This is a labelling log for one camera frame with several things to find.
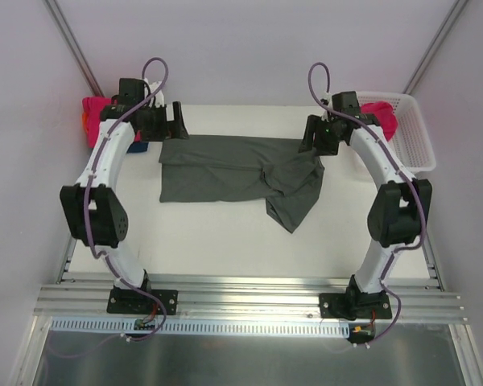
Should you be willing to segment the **dark grey t-shirt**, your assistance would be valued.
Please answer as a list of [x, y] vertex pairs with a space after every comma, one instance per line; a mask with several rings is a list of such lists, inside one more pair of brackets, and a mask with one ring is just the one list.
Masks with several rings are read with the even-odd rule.
[[320, 197], [324, 166], [286, 138], [194, 135], [163, 143], [162, 203], [262, 199], [267, 215], [293, 233]]

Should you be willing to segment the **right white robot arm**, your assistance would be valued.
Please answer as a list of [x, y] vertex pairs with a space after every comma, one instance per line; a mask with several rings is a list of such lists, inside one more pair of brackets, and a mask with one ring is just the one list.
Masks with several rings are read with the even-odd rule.
[[321, 314], [349, 321], [390, 319], [386, 279], [402, 252], [423, 243], [432, 185], [417, 179], [402, 164], [390, 148], [381, 122], [361, 111], [356, 92], [326, 95], [318, 103], [324, 114], [308, 117], [300, 151], [336, 155], [345, 142], [363, 161], [377, 189], [367, 215], [371, 242], [361, 267], [344, 292], [320, 295]]

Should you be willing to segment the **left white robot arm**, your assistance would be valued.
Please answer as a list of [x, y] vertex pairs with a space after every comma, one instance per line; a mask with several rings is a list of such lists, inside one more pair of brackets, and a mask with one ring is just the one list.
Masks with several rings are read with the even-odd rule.
[[118, 94], [99, 113], [97, 139], [85, 169], [73, 185], [60, 190], [72, 237], [105, 262], [115, 289], [126, 291], [125, 302], [135, 312], [151, 307], [153, 293], [147, 271], [127, 246], [129, 219], [116, 186], [134, 143], [188, 138], [178, 101], [172, 104], [173, 118], [167, 117], [164, 85], [149, 84], [144, 77], [120, 79]]

